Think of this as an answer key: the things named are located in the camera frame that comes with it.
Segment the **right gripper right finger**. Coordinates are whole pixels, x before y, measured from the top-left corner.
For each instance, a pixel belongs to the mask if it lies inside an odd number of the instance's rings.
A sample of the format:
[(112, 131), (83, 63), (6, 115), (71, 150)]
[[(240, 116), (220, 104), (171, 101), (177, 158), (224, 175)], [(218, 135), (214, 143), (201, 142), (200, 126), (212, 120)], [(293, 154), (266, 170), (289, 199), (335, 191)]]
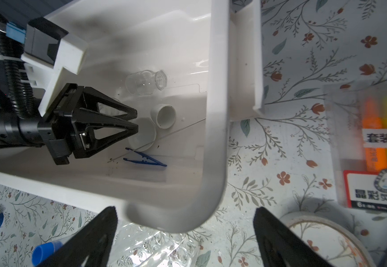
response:
[(266, 208), (256, 209), (253, 227), (263, 266), (331, 266)]

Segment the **small white crucible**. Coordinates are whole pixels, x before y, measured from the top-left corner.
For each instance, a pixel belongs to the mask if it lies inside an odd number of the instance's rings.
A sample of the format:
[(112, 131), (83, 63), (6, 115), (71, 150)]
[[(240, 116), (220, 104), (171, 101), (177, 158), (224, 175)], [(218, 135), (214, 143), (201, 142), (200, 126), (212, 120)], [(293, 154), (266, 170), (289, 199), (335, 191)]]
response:
[(151, 120), (159, 129), (169, 129), (176, 121), (176, 110), (168, 104), (159, 104), (150, 111)]

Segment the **blue plastic tweezers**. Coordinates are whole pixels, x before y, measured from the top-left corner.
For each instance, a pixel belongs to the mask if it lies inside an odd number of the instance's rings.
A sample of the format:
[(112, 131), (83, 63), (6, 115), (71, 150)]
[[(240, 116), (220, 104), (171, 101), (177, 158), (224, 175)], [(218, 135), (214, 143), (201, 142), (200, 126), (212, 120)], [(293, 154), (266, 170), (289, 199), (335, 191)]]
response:
[(127, 154), (127, 157), (123, 157), (123, 161), (125, 162), (131, 162), (134, 164), (140, 164), (140, 165), (151, 165), (151, 166), (161, 166), (161, 167), (167, 167), (167, 165), (158, 159), (153, 158), (152, 156), (149, 156), (141, 151), (135, 151), (131, 148), (126, 148), (126, 150), (129, 152)]

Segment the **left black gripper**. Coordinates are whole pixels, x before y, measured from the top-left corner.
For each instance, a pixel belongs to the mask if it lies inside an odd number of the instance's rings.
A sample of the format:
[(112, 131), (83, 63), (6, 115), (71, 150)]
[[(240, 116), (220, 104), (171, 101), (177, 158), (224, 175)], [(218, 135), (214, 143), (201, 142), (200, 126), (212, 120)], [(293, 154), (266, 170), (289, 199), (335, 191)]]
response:
[[(109, 122), (76, 122), (76, 129), (63, 108), (79, 92), (75, 83), (68, 83), (58, 94), (44, 116), (35, 114), (29, 119), (21, 119), (12, 111), (0, 110), (0, 150), (7, 148), (41, 148), (45, 146), (57, 165), (69, 163), (69, 156), (76, 151), (77, 159), (90, 158), (109, 146), (135, 135), (139, 126), (132, 119), (137, 118), (137, 110), (118, 102), (92, 87), (83, 87), (84, 109), (101, 114), (99, 104), (108, 106), (121, 115)], [(95, 130), (120, 130), (104, 138), (97, 138)]]

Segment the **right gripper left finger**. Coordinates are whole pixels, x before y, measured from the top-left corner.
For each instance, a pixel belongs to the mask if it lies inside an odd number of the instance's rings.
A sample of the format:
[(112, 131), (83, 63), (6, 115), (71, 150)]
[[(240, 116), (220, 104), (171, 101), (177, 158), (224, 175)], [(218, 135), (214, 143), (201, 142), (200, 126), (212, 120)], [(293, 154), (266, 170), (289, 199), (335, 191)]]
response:
[(52, 254), (41, 253), (39, 267), (105, 267), (117, 228), (113, 206), (105, 208)]

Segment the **white plastic storage bin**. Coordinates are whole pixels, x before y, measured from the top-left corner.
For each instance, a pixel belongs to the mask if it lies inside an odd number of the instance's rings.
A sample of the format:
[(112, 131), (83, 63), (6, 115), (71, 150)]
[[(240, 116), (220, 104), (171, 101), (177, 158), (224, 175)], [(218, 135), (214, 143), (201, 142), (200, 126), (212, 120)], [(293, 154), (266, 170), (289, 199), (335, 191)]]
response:
[[(167, 167), (123, 161), (122, 140), (88, 159), (56, 165), (46, 148), (0, 150), (0, 184), (171, 233), (196, 229), (221, 203), (227, 182), (229, 122), (262, 114), (261, 4), (232, 12), (229, 1), (72, 1), (46, 18), (88, 44), (77, 75), (135, 108), (139, 117), (168, 104), (175, 124), (146, 152)], [(167, 86), (132, 95), (128, 75), (163, 71)]]

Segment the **small clear glass beaker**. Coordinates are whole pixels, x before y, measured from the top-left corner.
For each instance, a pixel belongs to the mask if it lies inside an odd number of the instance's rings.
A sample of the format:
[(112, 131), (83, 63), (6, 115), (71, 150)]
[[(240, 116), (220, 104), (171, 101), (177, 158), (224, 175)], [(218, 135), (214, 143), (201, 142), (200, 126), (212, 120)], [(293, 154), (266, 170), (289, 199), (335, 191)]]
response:
[(125, 86), (132, 95), (152, 95), (167, 86), (167, 76), (163, 71), (144, 70), (127, 76)]

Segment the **clear plastic test tube rack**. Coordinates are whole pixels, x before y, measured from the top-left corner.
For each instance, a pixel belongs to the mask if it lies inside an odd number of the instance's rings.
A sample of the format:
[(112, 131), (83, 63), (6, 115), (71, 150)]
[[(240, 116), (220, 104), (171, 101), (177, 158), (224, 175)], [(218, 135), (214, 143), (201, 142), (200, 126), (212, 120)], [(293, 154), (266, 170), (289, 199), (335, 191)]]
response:
[(119, 221), (109, 267), (206, 267), (210, 251), (188, 233), (171, 234)]

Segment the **thin metal spoon rod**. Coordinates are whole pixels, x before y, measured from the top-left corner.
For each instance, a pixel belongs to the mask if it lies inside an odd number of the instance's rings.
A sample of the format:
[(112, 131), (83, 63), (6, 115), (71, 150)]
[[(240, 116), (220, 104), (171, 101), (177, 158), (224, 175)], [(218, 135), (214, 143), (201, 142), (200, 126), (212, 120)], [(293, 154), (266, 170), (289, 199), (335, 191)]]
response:
[(149, 146), (149, 145), (151, 145), (151, 144), (154, 144), (154, 143), (157, 142), (157, 141), (160, 141), (160, 140), (163, 140), (163, 139), (165, 139), (165, 138), (167, 138), (167, 137), (170, 137), (171, 135), (177, 134), (178, 132), (183, 131), (183, 130), (185, 130), (185, 129), (188, 129), (188, 128), (190, 128), (190, 127), (192, 127), (192, 126), (194, 126), (194, 125), (197, 125), (198, 123), (203, 122), (203, 121), (205, 121), (205, 120), (206, 120), (206, 118), (203, 118), (203, 119), (201, 119), (201, 120), (199, 120), (199, 121), (197, 121), (197, 122), (194, 122), (194, 123), (192, 123), (192, 124), (190, 124), (190, 125), (187, 125), (186, 127), (180, 128), (180, 129), (175, 130), (175, 131), (170, 132), (170, 133), (167, 133), (166, 135), (163, 135), (162, 137), (160, 137), (160, 138), (158, 138), (158, 139), (155, 139), (155, 141), (149, 142), (149, 143), (147, 143), (147, 144), (145, 144), (145, 145), (142, 145), (142, 146), (140, 146), (140, 147), (138, 147), (138, 148), (136, 148), (136, 149), (134, 149), (134, 150), (130, 150), (129, 152), (126, 152), (125, 154), (123, 154), (123, 155), (121, 155), (121, 156), (118, 156), (118, 157), (116, 157), (116, 158), (112, 158), (112, 159), (110, 159), (107, 163), (115, 162), (116, 160), (118, 160), (118, 159), (120, 159), (120, 158), (123, 158), (124, 156), (128, 155), (130, 152), (140, 151), (142, 148), (144, 148), (144, 147), (146, 147), (146, 146)]

